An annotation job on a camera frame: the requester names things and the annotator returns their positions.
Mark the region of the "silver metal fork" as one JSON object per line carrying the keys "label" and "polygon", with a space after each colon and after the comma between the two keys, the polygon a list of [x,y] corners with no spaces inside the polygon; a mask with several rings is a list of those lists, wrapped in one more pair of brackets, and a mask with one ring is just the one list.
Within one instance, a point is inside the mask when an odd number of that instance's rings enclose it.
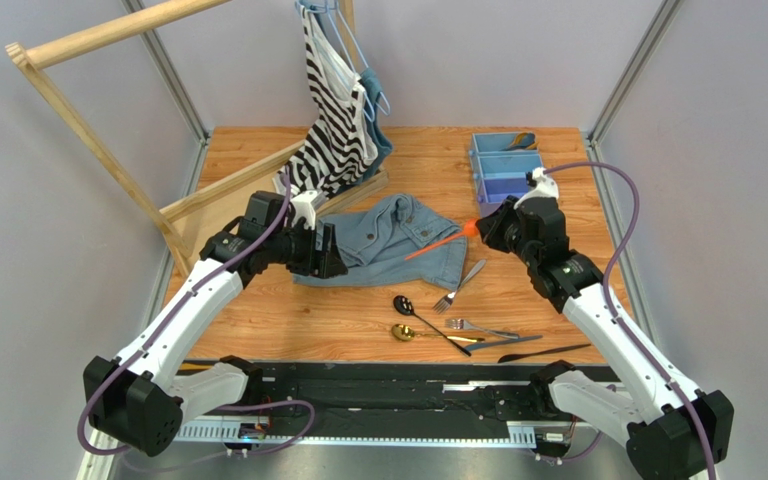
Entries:
{"label": "silver metal fork", "polygon": [[480,327],[478,325],[475,325],[474,323],[471,323],[470,321],[464,319],[464,318],[448,318],[444,320],[444,326],[446,328],[454,329],[454,330],[471,330],[471,331],[479,331],[491,335],[495,335],[501,338],[506,339],[516,339],[519,338],[520,335],[514,332],[508,332],[503,330],[495,330],[495,329],[489,329]]}

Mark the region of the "black metal spoon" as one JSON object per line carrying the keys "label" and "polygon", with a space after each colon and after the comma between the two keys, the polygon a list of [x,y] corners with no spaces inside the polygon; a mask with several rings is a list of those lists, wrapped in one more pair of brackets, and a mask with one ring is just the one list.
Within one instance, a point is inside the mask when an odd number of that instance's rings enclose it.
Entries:
{"label": "black metal spoon", "polygon": [[439,328],[434,326],[432,323],[421,317],[419,314],[416,313],[415,308],[413,306],[412,301],[407,298],[404,295],[397,295],[393,298],[393,307],[394,309],[404,315],[404,316],[412,316],[416,319],[420,320],[423,324],[425,324],[427,327],[429,327],[432,331],[434,331],[436,334],[438,334],[440,337],[442,337],[444,340],[446,340],[449,344],[451,344],[454,348],[456,348],[460,353],[462,353],[466,357],[471,357],[472,353],[469,352],[464,346],[458,344],[455,340],[450,339],[447,335],[445,335]]}

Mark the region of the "gold metal spoon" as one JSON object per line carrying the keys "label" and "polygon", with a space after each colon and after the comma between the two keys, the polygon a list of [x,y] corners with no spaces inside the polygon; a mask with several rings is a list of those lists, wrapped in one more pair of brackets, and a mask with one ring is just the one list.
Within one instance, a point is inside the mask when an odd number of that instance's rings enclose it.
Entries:
{"label": "gold metal spoon", "polygon": [[[435,334],[435,333],[417,332],[416,330],[414,330],[413,328],[405,324],[393,325],[390,328],[390,334],[393,338],[402,342],[412,341],[415,338],[420,338],[420,337],[438,337],[438,334]],[[456,342],[464,342],[468,344],[482,343],[485,341],[485,339],[481,337],[463,337],[463,336],[456,336],[456,335],[446,335],[445,338],[448,340],[452,340]]]}

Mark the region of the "dark blue plastic spoon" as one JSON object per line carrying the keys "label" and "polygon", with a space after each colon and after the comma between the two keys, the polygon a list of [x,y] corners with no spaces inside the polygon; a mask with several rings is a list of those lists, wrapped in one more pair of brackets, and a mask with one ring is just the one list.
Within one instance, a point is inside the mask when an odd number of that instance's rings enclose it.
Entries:
{"label": "dark blue plastic spoon", "polygon": [[517,134],[513,138],[513,140],[504,148],[504,151],[505,152],[509,152],[509,151],[528,151],[528,150],[524,150],[524,149],[521,148],[521,142],[522,142],[524,137],[527,137],[529,135],[534,135],[536,137],[535,133],[531,132],[531,131],[526,131],[526,132],[522,132],[522,133]]}

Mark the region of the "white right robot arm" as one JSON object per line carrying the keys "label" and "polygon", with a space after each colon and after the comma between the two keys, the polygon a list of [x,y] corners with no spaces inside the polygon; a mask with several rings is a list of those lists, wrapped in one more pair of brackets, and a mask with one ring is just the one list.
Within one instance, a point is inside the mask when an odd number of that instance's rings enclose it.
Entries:
{"label": "white right robot arm", "polygon": [[625,448],[643,479],[711,474],[727,457],[735,409],[662,354],[605,287],[604,273],[570,246],[554,198],[508,197],[475,222],[487,247],[516,255],[535,291],[577,326],[625,388],[614,392],[566,361],[531,376],[539,411],[571,414]]}

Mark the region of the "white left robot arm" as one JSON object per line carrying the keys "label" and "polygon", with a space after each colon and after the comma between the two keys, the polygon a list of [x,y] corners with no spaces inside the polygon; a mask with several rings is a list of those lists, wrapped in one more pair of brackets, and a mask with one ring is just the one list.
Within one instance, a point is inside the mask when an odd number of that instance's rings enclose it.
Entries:
{"label": "white left robot arm", "polygon": [[113,358],[89,362],[83,372],[86,405],[77,423],[86,451],[104,452],[88,441],[92,427],[119,442],[112,454],[133,449],[154,457],[187,422],[254,397],[262,372],[233,355],[183,378],[177,373],[217,315],[269,266],[319,279],[347,273],[335,226],[316,224],[323,202],[317,191],[252,194],[245,213],[206,241],[158,317]]}

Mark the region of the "orange plastic spoon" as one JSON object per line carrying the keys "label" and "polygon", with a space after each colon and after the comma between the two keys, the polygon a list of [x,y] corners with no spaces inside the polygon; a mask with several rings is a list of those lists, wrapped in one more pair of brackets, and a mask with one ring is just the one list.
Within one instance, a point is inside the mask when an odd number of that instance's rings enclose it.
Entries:
{"label": "orange plastic spoon", "polygon": [[439,247],[442,247],[443,245],[446,245],[454,240],[458,240],[461,238],[468,238],[468,237],[476,237],[480,235],[479,228],[477,226],[478,220],[477,219],[471,219],[467,221],[461,230],[458,233],[454,233],[446,238],[443,238],[437,242],[434,242],[426,247],[421,248],[420,250],[409,254],[404,258],[405,261],[409,261],[413,258],[419,257],[423,254],[426,254],[434,249],[437,249]]}

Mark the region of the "silver metal knife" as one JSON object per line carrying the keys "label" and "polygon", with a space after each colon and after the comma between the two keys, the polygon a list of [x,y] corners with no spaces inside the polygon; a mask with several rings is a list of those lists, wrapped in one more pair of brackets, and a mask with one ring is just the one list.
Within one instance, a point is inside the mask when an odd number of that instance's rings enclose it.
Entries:
{"label": "silver metal knife", "polygon": [[434,305],[433,311],[437,314],[442,314],[448,311],[453,303],[454,300],[460,290],[462,290],[466,284],[472,280],[486,265],[487,260],[481,259],[479,260],[470,270],[469,272],[461,279],[459,285],[448,294],[441,297]]}

